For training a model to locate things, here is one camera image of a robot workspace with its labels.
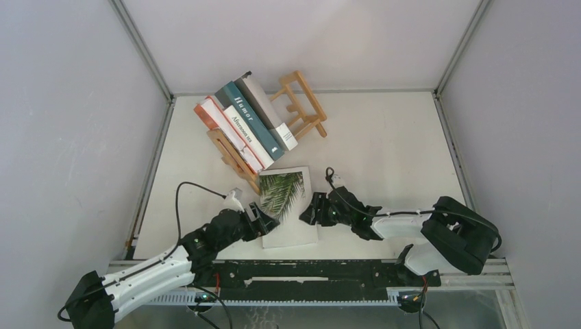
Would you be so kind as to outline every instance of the palm leaf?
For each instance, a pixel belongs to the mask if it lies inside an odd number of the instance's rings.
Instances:
[[[263,210],[280,219],[288,214],[298,195],[305,195],[303,174],[283,173],[259,176]]]

